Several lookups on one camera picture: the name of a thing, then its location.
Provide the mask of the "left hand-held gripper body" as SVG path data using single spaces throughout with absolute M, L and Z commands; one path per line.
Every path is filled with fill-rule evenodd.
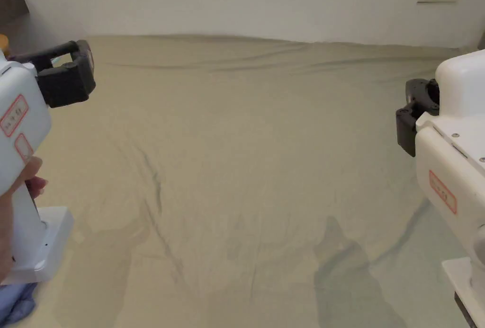
M 31 63 L 0 57 L 0 191 L 7 192 L 48 135 L 51 118 Z M 12 195 L 12 270 L 2 285 L 52 279 L 63 261 L 74 219 L 65 206 L 38 208 L 27 186 Z

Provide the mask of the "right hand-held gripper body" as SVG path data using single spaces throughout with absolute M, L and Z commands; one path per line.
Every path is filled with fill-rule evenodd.
M 436 70 L 439 114 L 417 122 L 418 184 L 465 249 L 463 276 L 484 304 L 485 53 L 448 59 Z

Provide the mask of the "person's left hand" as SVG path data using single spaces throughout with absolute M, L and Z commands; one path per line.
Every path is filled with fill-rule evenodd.
M 33 157 L 26 164 L 11 187 L 0 196 L 0 280 L 3 281 L 13 266 L 11 241 L 13 236 L 13 194 L 27 184 L 32 199 L 42 195 L 47 181 L 37 175 L 42 159 Z

